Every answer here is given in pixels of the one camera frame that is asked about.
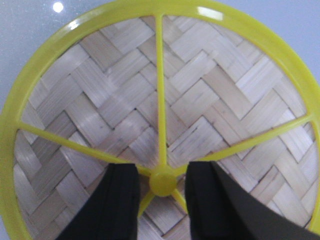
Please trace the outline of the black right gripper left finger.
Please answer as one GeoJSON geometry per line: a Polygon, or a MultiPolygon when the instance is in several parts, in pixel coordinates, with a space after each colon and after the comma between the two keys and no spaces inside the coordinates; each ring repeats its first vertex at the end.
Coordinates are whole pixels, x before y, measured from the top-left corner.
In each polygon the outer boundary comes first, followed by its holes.
{"type": "Polygon", "coordinates": [[[93,194],[58,239],[135,240],[139,203],[137,167],[133,163],[111,163],[93,194]]]}

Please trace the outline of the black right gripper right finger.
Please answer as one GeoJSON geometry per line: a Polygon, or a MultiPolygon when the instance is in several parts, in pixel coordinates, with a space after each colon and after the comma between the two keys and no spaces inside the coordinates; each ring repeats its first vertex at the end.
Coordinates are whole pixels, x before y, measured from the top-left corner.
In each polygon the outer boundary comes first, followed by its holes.
{"type": "Polygon", "coordinates": [[[185,198],[193,240],[318,240],[263,205],[216,162],[192,161],[185,198]]]}

